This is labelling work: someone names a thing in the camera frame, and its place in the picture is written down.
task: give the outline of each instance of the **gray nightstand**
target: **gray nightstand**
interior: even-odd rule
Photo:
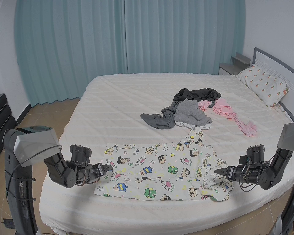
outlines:
[[[220,63],[219,75],[237,75],[246,68],[249,68],[250,59],[236,52],[236,56],[231,56],[233,64]]]

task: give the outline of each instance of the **pillowcase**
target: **pillowcase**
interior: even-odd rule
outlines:
[[[257,65],[243,70],[236,77],[258,95],[268,107],[275,106],[289,91],[284,80]]]

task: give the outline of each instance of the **white headboard panel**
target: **white headboard panel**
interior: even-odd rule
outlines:
[[[294,69],[257,47],[254,49],[252,63],[261,66],[286,82],[290,90],[279,103],[294,120]]]

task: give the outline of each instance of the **curtain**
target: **curtain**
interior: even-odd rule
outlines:
[[[125,0],[128,73],[218,74],[242,53],[244,0]]]
[[[93,78],[127,73],[123,1],[18,0],[15,15],[31,106],[81,97]]]

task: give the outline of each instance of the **white bed sheet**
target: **white bed sheet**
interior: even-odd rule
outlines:
[[[265,160],[276,151],[276,145],[288,117],[264,103],[234,76],[209,74],[117,74],[99,76],[86,92],[60,138],[66,160],[69,146],[78,144],[92,149],[91,162],[102,157],[106,143],[176,142],[189,129],[175,126],[158,130],[148,126],[140,114],[160,113],[173,101],[180,88],[189,90],[213,88],[234,108],[239,118],[257,125],[257,136],[244,135],[233,120],[225,119],[208,109],[213,123],[203,130],[220,158],[237,165],[239,156],[255,144],[264,144]],[[95,185],[66,189],[53,183],[49,176],[43,184],[40,214],[52,228],[79,234],[187,234],[213,227],[281,196],[294,182],[293,161],[289,161],[282,181],[269,190],[255,187],[249,193],[238,183],[228,201],[141,201],[95,195]],[[205,216],[197,211],[205,211]]]

